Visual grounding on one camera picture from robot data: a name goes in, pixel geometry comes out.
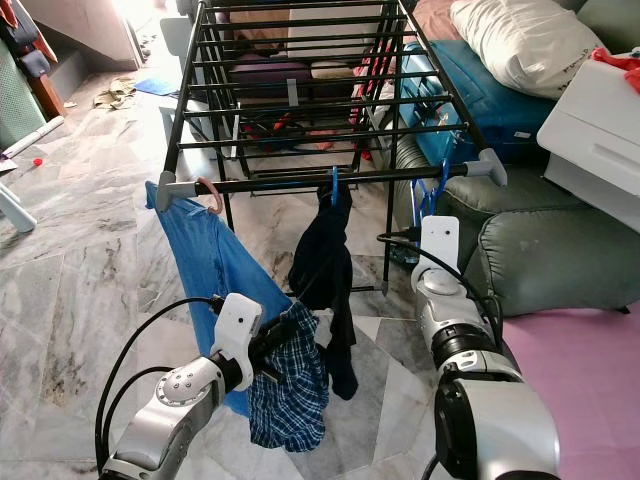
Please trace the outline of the blue plaid shorts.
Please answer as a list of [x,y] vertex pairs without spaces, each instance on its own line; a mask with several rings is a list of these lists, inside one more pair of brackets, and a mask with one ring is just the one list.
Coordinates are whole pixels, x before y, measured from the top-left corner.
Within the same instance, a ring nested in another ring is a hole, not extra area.
[[323,351],[315,340],[319,320],[300,302],[284,315],[293,317],[298,329],[271,362],[287,376],[288,384],[260,378],[248,388],[250,440],[262,448],[314,451],[326,433],[324,410],[330,399]]

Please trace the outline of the navy garment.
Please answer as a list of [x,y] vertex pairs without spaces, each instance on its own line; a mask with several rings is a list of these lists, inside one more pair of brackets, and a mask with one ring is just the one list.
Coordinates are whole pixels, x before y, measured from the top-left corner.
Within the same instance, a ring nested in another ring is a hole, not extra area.
[[315,218],[303,230],[287,280],[294,297],[312,311],[332,311],[330,339],[323,347],[326,372],[332,390],[349,401],[358,389],[351,351],[356,344],[349,293],[353,288],[353,265],[347,247],[352,198],[344,186],[317,189]]

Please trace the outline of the blue shirt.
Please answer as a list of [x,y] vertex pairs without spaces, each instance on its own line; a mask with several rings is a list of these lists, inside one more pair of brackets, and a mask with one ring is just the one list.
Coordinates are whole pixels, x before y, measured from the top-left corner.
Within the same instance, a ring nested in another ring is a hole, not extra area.
[[[236,237],[236,233],[192,198],[174,198],[160,209],[160,189],[145,183],[146,206],[157,214],[172,247],[180,280],[189,297],[227,297],[239,293],[262,306],[262,320],[269,323],[294,303],[271,279]],[[248,388],[234,394],[233,410],[250,417]]]

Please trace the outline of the dark green leather sofa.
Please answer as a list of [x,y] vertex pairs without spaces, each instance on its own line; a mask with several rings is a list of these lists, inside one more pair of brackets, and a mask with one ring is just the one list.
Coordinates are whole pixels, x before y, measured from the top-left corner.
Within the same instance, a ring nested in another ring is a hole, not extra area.
[[507,316],[640,302],[640,232],[545,179],[545,152],[504,160],[506,187],[454,177],[435,212],[460,221],[460,271]]

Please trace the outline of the black drying rack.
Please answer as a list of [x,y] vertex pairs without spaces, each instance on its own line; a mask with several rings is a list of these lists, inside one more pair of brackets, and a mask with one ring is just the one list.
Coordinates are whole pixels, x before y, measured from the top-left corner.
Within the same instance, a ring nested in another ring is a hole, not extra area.
[[[465,131],[477,156],[451,163],[449,179],[484,177],[507,186],[506,166],[474,123],[431,45],[422,44],[443,84],[442,96],[460,123],[410,128],[398,106],[406,38],[419,35],[408,0],[175,0],[179,13],[204,14],[192,56],[196,78],[189,87],[187,123],[177,170],[159,178],[161,204],[170,198],[209,195],[196,182],[206,177],[224,201],[234,193],[294,193],[330,186],[330,169],[340,169],[340,186],[434,179],[442,165],[366,170],[366,157],[393,160],[404,137],[434,131]],[[233,65],[301,61],[311,78],[287,82],[285,101],[242,100],[230,82]]]

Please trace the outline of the blue suitcase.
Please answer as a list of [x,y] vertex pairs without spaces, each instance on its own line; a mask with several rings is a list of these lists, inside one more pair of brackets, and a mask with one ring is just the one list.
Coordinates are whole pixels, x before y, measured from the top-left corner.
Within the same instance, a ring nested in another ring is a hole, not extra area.
[[[536,142],[536,132],[556,102],[503,86],[465,41],[433,41],[431,49],[502,163],[534,165],[548,160],[549,152]],[[420,76],[434,69],[422,45],[410,42],[404,50],[408,54],[402,58],[402,69],[413,77],[398,83],[402,122],[410,128],[460,123],[461,116],[451,102],[430,100],[431,96],[442,96],[444,88],[435,76]],[[440,166],[445,160],[466,163],[479,152],[474,138],[465,131],[416,133],[413,141],[431,166]]]

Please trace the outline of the white plastic drawer unit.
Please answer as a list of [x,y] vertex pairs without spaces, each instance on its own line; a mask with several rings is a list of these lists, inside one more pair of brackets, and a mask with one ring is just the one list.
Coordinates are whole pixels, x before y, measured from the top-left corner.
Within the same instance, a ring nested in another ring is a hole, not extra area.
[[536,141],[549,182],[640,233],[640,91],[628,73],[585,61]]

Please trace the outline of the purple box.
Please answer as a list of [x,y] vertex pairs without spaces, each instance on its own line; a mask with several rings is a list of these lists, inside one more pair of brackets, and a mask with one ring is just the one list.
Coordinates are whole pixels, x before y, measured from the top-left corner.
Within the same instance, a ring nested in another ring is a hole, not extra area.
[[289,97],[289,79],[308,81],[311,67],[301,61],[233,65],[229,78],[230,82],[241,84],[241,88],[234,90],[239,99],[285,101]]

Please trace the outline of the pink sheet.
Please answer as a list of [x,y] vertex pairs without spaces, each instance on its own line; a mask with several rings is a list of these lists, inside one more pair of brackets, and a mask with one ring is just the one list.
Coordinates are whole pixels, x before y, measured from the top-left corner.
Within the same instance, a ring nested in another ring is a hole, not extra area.
[[508,317],[504,339],[552,412],[563,480],[640,480],[640,302]]

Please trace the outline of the white pillow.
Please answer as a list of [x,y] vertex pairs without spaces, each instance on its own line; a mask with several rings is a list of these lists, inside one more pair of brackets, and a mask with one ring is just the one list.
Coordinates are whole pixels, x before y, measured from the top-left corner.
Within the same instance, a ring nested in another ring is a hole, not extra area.
[[559,99],[602,38],[553,0],[456,0],[452,23],[503,86]]

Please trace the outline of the white tube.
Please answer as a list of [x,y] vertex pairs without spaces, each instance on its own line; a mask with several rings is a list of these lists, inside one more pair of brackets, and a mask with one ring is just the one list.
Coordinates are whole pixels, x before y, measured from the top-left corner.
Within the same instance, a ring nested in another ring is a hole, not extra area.
[[46,122],[44,125],[41,125],[40,128],[37,128],[36,131],[19,138],[19,140],[13,143],[13,145],[6,147],[5,150],[1,151],[0,159],[10,160],[13,159],[14,156],[22,154],[22,152],[26,151],[29,146],[42,140],[42,138],[47,136],[47,134],[54,132],[55,129],[60,127],[64,122],[64,116],[55,116],[54,119],[49,120],[49,122]]

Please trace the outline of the red cloth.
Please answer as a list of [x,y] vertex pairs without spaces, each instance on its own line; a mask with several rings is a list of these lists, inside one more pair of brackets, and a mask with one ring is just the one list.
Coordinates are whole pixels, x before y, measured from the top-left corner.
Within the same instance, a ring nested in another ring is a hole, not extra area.
[[602,61],[621,70],[637,70],[640,69],[640,47],[627,52],[617,52],[617,54],[609,52],[605,47],[595,47],[591,51],[591,59]]

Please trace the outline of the small blue mat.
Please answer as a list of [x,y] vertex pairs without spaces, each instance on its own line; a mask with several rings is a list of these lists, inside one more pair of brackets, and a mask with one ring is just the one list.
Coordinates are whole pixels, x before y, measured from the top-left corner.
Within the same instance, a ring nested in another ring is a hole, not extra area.
[[152,77],[141,79],[141,81],[134,83],[134,90],[150,93],[150,95],[155,96],[172,97],[172,99],[174,99],[180,90],[180,82],[178,79]]

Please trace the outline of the black orange bag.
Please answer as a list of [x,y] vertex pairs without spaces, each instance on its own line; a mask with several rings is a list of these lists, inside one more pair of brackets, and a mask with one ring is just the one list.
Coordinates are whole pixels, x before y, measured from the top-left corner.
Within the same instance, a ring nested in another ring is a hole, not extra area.
[[3,37],[20,70],[26,74],[33,96],[47,119],[67,114],[50,79],[52,65],[58,56],[42,35],[35,19],[20,0],[0,0]]

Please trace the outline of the beige crumpled cloth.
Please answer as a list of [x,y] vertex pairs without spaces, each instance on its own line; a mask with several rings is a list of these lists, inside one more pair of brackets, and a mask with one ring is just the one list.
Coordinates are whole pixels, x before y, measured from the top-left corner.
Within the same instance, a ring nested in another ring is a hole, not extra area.
[[123,110],[132,108],[134,104],[134,92],[136,88],[127,84],[122,88],[109,88],[95,96],[93,109]]

